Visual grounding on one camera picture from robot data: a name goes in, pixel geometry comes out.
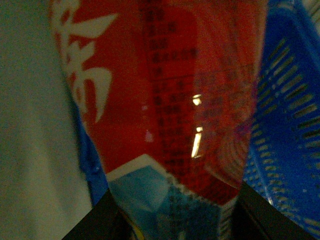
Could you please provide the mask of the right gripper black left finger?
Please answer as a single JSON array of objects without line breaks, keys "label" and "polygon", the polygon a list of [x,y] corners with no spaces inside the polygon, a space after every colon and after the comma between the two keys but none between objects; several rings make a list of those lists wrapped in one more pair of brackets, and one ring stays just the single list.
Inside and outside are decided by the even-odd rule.
[{"label": "right gripper black left finger", "polygon": [[109,190],[64,240],[129,240],[130,225]]}]

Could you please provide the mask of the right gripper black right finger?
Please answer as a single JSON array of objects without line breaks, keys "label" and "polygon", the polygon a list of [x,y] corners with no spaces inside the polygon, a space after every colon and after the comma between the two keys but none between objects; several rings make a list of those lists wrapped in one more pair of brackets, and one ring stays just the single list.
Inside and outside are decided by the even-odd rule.
[{"label": "right gripper black right finger", "polygon": [[232,214],[232,234],[234,240],[314,239],[245,182]]}]

